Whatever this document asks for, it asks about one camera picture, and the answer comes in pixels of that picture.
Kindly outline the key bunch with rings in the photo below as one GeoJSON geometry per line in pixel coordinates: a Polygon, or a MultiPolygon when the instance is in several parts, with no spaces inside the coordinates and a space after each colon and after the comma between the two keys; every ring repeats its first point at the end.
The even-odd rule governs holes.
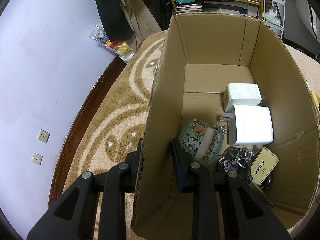
{"type": "MultiPolygon", "coordinates": [[[[253,183],[251,165],[262,148],[254,151],[249,148],[229,147],[222,157],[218,159],[215,172],[228,173],[234,171],[248,184],[253,183]]],[[[261,190],[268,190],[272,184],[272,172],[267,178],[257,185],[261,190]]]]}

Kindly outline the gold AIMA key card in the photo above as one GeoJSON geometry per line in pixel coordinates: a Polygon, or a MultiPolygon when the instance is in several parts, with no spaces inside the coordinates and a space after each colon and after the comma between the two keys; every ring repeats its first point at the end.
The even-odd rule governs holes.
{"type": "Polygon", "coordinates": [[[260,185],[278,162],[279,158],[267,147],[263,147],[251,165],[253,183],[260,185]]]}

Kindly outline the green cartoon pouch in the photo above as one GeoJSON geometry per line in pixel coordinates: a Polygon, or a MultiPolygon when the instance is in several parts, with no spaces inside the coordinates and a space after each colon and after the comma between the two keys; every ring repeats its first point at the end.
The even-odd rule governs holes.
{"type": "Polygon", "coordinates": [[[185,152],[203,166],[213,165],[222,148],[225,129],[198,119],[191,120],[181,130],[178,140],[185,152]]]}

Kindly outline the white power charger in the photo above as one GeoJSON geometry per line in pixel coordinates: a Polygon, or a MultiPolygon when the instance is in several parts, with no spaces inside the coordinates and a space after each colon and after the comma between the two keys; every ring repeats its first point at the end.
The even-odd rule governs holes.
{"type": "Polygon", "coordinates": [[[228,144],[231,146],[266,145],[274,139],[268,107],[232,105],[219,119],[228,123],[228,144]]]}

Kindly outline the white square adapter box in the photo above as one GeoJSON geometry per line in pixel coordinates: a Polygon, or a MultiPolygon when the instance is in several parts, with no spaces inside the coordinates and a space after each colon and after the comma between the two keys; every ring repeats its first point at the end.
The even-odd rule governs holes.
{"type": "Polygon", "coordinates": [[[223,96],[224,111],[228,112],[232,105],[257,106],[262,99],[256,83],[229,83],[223,96]]]}

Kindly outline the cardboard box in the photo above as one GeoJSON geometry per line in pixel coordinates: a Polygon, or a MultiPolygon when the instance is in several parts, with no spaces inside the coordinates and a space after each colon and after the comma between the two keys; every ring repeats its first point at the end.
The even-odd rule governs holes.
{"type": "Polygon", "coordinates": [[[146,239],[292,239],[318,188],[318,112],[279,36],[245,16],[173,16],[132,230],[146,239]]]}

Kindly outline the yellow green toy skateboard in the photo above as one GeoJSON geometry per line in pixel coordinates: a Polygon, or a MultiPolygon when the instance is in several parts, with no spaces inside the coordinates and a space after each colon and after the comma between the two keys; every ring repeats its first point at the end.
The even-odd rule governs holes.
{"type": "Polygon", "coordinates": [[[318,113],[320,113],[320,98],[314,90],[311,91],[311,94],[312,94],[314,103],[316,105],[317,111],[318,111],[318,113]]]}

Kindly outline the beige patterned carpet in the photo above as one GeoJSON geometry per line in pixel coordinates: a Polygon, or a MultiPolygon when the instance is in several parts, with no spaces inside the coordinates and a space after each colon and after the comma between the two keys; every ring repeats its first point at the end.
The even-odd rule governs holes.
{"type": "MultiPolygon", "coordinates": [[[[200,119],[217,123],[222,97],[228,83],[256,82],[270,108],[274,140],[268,148],[279,158],[274,180],[266,192],[274,214],[297,236],[319,205],[319,117],[311,89],[319,89],[319,64],[301,52],[280,43],[261,27],[250,66],[206,66],[209,92],[184,92],[178,97],[182,113],[175,125],[158,135],[172,135],[187,121],[200,119]]],[[[66,186],[82,172],[95,174],[124,161],[144,137],[149,115],[153,80],[160,63],[170,53],[162,47],[181,48],[178,30],[162,31],[146,38],[136,55],[106,94],[76,150],[66,186]]]]}

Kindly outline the plastic bag of toys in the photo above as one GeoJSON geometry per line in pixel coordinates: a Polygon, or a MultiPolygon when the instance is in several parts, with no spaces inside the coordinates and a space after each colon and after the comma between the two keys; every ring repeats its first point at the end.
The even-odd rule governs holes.
{"type": "Polygon", "coordinates": [[[106,48],[108,51],[117,54],[121,60],[128,63],[134,56],[134,50],[129,46],[126,41],[115,40],[111,42],[104,31],[102,24],[95,25],[95,29],[90,33],[88,38],[93,39],[102,47],[106,48]]]}

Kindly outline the black hanging coat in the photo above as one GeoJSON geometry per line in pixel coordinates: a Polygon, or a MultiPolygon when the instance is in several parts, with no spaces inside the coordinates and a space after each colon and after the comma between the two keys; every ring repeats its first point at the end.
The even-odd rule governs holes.
{"type": "Polygon", "coordinates": [[[129,40],[134,34],[120,6],[120,0],[95,0],[106,35],[111,42],[129,40]]]}

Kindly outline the right stack of books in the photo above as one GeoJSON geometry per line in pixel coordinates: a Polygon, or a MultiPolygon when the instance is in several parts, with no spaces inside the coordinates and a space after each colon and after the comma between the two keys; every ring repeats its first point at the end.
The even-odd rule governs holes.
{"type": "Polygon", "coordinates": [[[209,1],[201,2],[202,11],[218,14],[242,15],[257,18],[259,7],[236,1],[209,1]]]}

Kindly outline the stack of books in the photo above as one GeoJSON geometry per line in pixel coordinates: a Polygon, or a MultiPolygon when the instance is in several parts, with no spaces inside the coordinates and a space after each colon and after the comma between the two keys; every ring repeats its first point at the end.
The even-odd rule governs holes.
{"type": "Polygon", "coordinates": [[[176,12],[179,13],[189,13],[189,12],[201,12],[201,3],[191,3],[191,4],[179,4],[176,6],[176,12]]]}
{"type": "Polygon", "coordinates": [[[202,11],[218,14],[242,15],[257,18],[259,7],[236,1],[209,1],[201,2],[202,11]]]}

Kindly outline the white rolling cart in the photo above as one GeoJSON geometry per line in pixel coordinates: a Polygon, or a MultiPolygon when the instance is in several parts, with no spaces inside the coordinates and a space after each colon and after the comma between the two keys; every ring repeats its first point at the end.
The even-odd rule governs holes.
{"type": "Polygon", "coordinates": [[[285,0],[263,0],[263,22],[280,39],[284,33],[285,6],[285,0]]]}

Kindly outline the wall socket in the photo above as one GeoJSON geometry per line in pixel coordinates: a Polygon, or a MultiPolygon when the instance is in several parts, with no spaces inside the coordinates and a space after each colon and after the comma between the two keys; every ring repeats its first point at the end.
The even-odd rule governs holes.
{"type": "Polygon", "coordinates": [[[41,165],[43,156],[37,153],[33,153],[31,157],[31,162],[36,165],[41,165]]]}
{"type": "Polygon", "coordinates": [[[47,143],[48,139],[49,139],[50,133],[46,132],[44,130],[40,130],[39,135],[37,137],[37,139],[41,142],[47,143]]]}

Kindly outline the upper wall socket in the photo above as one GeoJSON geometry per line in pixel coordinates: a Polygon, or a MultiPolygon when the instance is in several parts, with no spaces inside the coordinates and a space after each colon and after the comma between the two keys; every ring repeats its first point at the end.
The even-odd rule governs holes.
{"type": "Polygon", "coordinates": [[[49,139],[50,133],[46,132],[44,130],[40,130],[39,135],[37,137],[37,139],[41,142],[47,143],[48,139],[49,139]]]}

